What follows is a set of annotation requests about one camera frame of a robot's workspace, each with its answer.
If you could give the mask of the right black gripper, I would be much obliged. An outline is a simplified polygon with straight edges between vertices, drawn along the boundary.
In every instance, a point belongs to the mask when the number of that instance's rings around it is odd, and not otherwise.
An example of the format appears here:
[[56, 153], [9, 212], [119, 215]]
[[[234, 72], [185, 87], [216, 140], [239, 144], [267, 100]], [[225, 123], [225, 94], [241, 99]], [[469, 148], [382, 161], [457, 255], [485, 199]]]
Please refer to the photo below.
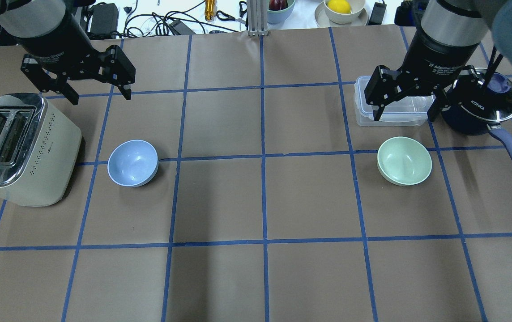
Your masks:
[[427, 111], [430, 122], [454, 107], [475, 116], [485, 69], [465, 65], [477, 47], [477, 42], [462, 47], [439, 42], [419, 24], [401, 67], [392, 70], [377, 65], [364, 89], [365, 102], [376, 108], [372, 112], [373, 120], [378, 122], [392, 102], [432, 92], [435, 100]]

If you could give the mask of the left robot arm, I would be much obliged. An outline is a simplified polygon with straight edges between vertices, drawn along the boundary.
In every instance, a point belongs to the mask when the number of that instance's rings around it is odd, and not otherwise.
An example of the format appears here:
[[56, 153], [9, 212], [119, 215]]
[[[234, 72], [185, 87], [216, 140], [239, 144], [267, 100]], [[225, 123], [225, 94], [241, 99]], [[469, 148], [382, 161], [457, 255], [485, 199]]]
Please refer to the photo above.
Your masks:
[[93, 79], [118, 88], [127, 100], [136, 68], [121, 47], [97, 51], [61, 0], [0, 0], [0, 26], [25, 49], [21, 71], [40, 92], [78, 104], [68, 83]]

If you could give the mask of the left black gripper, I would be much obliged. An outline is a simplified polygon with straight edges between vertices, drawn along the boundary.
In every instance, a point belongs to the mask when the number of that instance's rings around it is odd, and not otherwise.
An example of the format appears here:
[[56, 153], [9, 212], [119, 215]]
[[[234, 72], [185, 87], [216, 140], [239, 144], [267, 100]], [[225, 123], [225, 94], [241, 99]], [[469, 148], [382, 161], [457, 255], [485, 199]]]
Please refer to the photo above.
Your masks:
[[77, 105], [79, 94], [68, 80], [95, 79], [114, 85], [131, 100], [133, 63], [119, 45], [98, 52], [66, 7], [15, 7], [14, 38], [27, 52], [20, 70], [40, 92], [61, 94]]

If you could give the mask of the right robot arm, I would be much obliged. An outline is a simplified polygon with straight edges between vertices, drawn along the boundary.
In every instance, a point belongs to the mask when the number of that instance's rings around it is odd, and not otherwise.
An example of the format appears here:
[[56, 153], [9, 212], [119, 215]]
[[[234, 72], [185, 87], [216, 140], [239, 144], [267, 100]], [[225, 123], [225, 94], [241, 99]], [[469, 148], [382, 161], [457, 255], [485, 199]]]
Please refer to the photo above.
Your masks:
[[427, 116], [434, 120], [452, 105], [445, 88], [467, 68], [467, 62], [491, 33], [494, 49], [512, 64], [512, 0], [431, 0], [399, 69], [374, 69], [364, 90], [373, 118], [405, 97], [435, 96]]

